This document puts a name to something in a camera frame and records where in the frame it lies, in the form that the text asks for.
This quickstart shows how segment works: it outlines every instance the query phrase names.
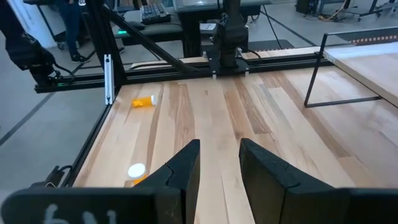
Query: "black bracket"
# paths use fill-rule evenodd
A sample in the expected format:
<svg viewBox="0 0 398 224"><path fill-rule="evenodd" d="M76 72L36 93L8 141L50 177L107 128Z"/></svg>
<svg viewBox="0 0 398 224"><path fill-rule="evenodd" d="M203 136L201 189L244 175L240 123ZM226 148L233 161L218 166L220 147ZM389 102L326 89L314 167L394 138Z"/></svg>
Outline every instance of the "black bracket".
<svg viewBox="0 0 398 224"><path fill-rule="evenodd" d="M240 51L236 50L236 63L238 66L234 69L230 68L222 68L219 63L219 53L215 50L207 50L206 51L207 59L209 61L210 71L213 75L213 78L222 77L222 76L231 76L231 75L249 75L249 65L246 59L243 58Z"/></svg>
<svg viewBox="0 0 398 224"><path fill-rule="evenodd" d="M47 176L45 181L33 183L30 187L53 187L57 188L65 175L65 169L72 169L72 166L64 166L60 169L59 166L55 166L51 173Z"/></svg>

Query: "metal bar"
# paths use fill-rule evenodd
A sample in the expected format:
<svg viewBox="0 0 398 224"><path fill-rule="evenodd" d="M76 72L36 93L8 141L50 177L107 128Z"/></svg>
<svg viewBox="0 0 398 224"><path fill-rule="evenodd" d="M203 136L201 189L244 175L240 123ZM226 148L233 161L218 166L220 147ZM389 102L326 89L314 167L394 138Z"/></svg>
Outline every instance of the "metal bar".
<svg viewBox="0 0 398 224"><path fill-rule="evenodd" d="M195 70L194 68L185 65L181 61L171 56L164 49L151 41L148 37L139 32L139 30L137 30L134 26L126 22L123 17L117 15L112 10L108 9L107 7L102 7L102 11L109 17L109 20L114 22L121 29L125 30L131 37L134 37L136 40L138 40L147 50L153 51L153 53L157 54L167 63L171 64L173 67L179 70L179 72L189 73Z"/></svg>
<svg viewBox="0 0 398 224"><path fill-rule="evenodd" d="M313 87L313 84L315 82L315 78L317 77L319 65L320 65L321 59L323 57L323 51L325 49L325 45L326 45L327 39L328 39L328 34L324 34L323 35L323 39L322 39L321 49L319 50L319 53L318 53L317 62L315 64L315 68L313 69L313 73L312 73L312 77L311 77L311 81L310 81L310 86L308 87L307 95L305 96L305 101L304 101L304 106L305 107L307 107L308 100L310 99L312 87Z"/></svg>
<svg viewBox="0 0 398 224"><path fill-rule="evenodd" d="M377 2L378 2L378 0L373 0L372 6L371 6L371 8L369 9L369 13L371 13L371 12L374 11L374 8L376 8Z"/></svg>
<svg viewBox="0 0 398 224"><path fill-rule="evenodd" d="M274 22L278 23L280 26L282 26L283 28L287 29L289 32L291 32L292 34L294 34L295 36L297 36L298 38L302 39L303 41L305 41L307 44L311 45L312 47L317 46L316 44L314 44L311 40L308 40L307 38L303 37L302 35L300 35L298 32L292 30L291 28L289 28L288 26L286 26L285 24L281 23L280 21L278 21L277 19L273 18L270 15L267 15L265 12L260 11L261 14L269 17L270 19L272 19Z"/></svg>
<svg viewBox="0 0 398 224"><path fill-rule="evenodd" d="M348 9L350 4L351 4L351 0L347 0L344 4L344 9Z"/></svg>
<svg viewBox="0 0 398 224"><path fill-rule="evenodd" d="M279 63L265 63L262 65L258 65L256 67L251 67L249 69L249 73L259 73L259 72L271 72L277 71L280 69L283 70L292 70L292 69L299 69L299 68L310 68L313 67L315 64L315 60L306 60L303 62L279 62ZM324 59L320 62L319 66L331 66L333 65L328 60ZM188 74L181 74L178 72L172 73L153 73L148 75L132 75L127 76L127 82L125 84L136 84L136 83L147 83L147 82L166 82L172 80L183 80L183 79L190 79L190 78L206 78L211 77L212 73L210 70L207 72L192 72Z"/></svg>
<svg viewBox="0 0 398 224"><path fill-rule="evenodd" d="M90 134L88 135L86 142L81 148L79 155L77 155L77 158L73 162L71 171L68 173L65 180L62 182L61 187L71 187L75 182L77 175L79 174L79 171L83 166L87 158L87 155L90 152L90 149L93 146L95 139L102 128L103 123L105 122L106 117L108 116L108 113L111 111L111 108L112 108L111 105L105 106L103 112L100 114L99 118L97 119L97 122L94 124L93 129L90 131Z"/></svg>
<svg viewBox="0 0 398 224"><path fill-rule="evenodd" d="M81 67L80 70L90 69L90 68L102 68L102 66L101 65L93 65L93 66Z"/></svg>
<svg viewBox="0 0 398 224"><path fill-rule="evenodd" d="M110 54L104 55L105 104L112 105L114 101L113 61Z"/></svg>
<svg viewBox="0 0 398 224"><path fill-rule="evenodd" d="M307 105L307 108L314 108L317 106L342 105L342 104L347 104L347 103L359 103L359 102L381 100L381 99L382 98L380 96L374 96L374 97L358 98L358 99L352 99L352 100L338 100L338 101L330 101L330 102L323 102L323 103L310 103Z"/></svg>
<svg viewBox="0 0 398 224"><path fill-rule="evenodd" d="M360 14L359 16L360 17L364 17L364 16L368 16L368 15L373 15L373 14L376 14L376 13L381 13L381 12L383 12L383 10L376 10L376 11L371 11L371 12L365 12L365 13L362 13L362 14Z"/></svg>
<svg viewBox="0 0 398 224"><path fill-rule="evenodd" d="M329 33L328 35L353 34L353 33L378 31L378 30L389 30L389 29L398 29L398 27L395 26L395 27L375 28L375 29L363 29L363 30L354 30L354 31L332 32L332 33Z"/></svg>
<svg viewBox="0 0 398 224"><path fill-rule="evenodd" d="M305 54L305 55L292 55L286 57L273 57L273 58L263 58L259 60L258 58L248 60L250 66L249 70L251 73L259 72L270 72L276 70L289 70L289 69L300 69L300 68L310 68L314 67L317 61L317 56L315 54ZM135 82L157 82L166 80L178 80L187 78L200 78L206 77L204 73L210 72L208 62L196 62L188 63L190 66L195 68L200 68L202 71L200 73L192 72L190 74L181 74L175 68L169 67L158 67L158 68L147 68L147 69L136 69L127 70L125 72L127 78L134 77L128 82L122 83L122 85L132 84L131 80ZM333 64L326 59L321 59L319 66L332 66ZM94 73L89 75L76 75L73 83L69 83L70 78L65 77L64 83L59 83L54 86L37 86L35 91L37 93L48 93L55 91L68 91L68 90L82 90L88 88L101 88L104 87L104 73Z"/></svg>
<svg viewBox="0 0 398 224"><path fill-rule="evenodd" d="M353 44L352 43L329 44L329 45L326 45L326 47L342 47L342 46L348 46L348 45L353 45Z"/></svg>
<svg viewBox="0 0 398 224"><path fill-rule="evenodd" d="M121 87L126 81L126 74L124 73L124 67L120 58L118 46L114 39L111 24L107 20L102 8L104 8L104 0L87 0L86 6L83 7L86 11L84 13L87 19L87 26L91 36L93 37L93 43L98 59L101 62L102 68L104 68L103 55L111 54L113 58L114 68L114 84L115 86Z"/></svg>

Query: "person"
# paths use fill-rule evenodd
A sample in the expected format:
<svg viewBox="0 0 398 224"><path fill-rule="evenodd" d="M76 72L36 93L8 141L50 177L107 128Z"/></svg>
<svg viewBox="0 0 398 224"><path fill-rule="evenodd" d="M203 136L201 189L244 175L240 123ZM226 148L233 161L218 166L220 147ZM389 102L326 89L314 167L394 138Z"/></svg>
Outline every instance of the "person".
<svg viewBox="0 0 398 224"><path fill-rule="evenodd" d="M22 27L11 6L6 0L0 0L0 30L11 44L18 45L25 29Z"/></svg>
<svg viewBox="0 0 398 224"><path fill-rule="evenodd" d="M55 0L63 23L66 28L66 42L70 53L70 58L74 63L87 63L90 60L82 55L76 48L76 41L79 35L80 7L78 0Z"/></svg>

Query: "white bottle cap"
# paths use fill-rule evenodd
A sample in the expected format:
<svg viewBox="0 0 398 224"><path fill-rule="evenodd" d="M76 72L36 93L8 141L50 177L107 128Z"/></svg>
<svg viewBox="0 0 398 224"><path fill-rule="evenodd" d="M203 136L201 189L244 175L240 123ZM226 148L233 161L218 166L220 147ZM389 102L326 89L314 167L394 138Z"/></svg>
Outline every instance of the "white bottle cap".
<svg viewBox="0 0 398 224"><path fill-rule="evenodd" d="M141 179L145 174L145 165L141 163L134 164L129 168L127 173L133 180Z"/></svg>
<svg viewBox="0 0 398 224"><path fill-rule="evenodd" d="M150 96L150 101L151 101L151 103L152 103L153 106L156 105L156 99L155 99L155 96L154 96L154 95Z"/></svg>

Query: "desk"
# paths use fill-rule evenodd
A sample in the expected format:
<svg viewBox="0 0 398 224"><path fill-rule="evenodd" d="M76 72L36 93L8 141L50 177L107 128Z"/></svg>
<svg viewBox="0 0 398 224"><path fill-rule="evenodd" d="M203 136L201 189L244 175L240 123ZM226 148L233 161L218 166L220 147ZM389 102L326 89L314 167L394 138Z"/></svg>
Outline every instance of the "desk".
<svg viewBox="0 0 398 224"><path fill-rule="evenodd" d="M260 54L275 57L318 50ZM130 187L131 164L144 163L151 174L198 138L196 223L254 223L238 159L240 139L250 138L334 187L398 187L398 109L384 100L306 109L303 98L312 71L124 85L74 186ZM317 82L314 102L374 96L337 67L320 68ZM157 97L156 107L131 108L132 98L148 95Z"/></svg>
<svg viewBox="0 0 398 224"><path fill-rule="evenodd" d="M200 21L220 18L217 0L173 0L173 2L175 12L178 13L184 33L187 35L187 57L199 57L201 56ZM270 3L270 0L241 0L241 14L244 19L258 15L260 6Z"/></svg>
<svg viewBox="0 0 398 224"><path fill-rule="evenodd" d="M144 30L141 30L141 33L146 35L154 42L163 42L163 41L173 41L173 40L181 40L183 45L184 57L185 55L185 46L186 46L186 38L183 33L182 26L177 14L174 12L173 7L167 7L167 12L172 15L170 22L164 22L160 24L151 24L145 27ZM140 11L129 11L125 13L124 18L127 22L129 21L141 21L141 12ZM134 38L132 38L129 34L119 34L119 27L114 26L112 28L113 35L116 39L122 39L123 44L126 46L140 44L136 42Z"/></svg>

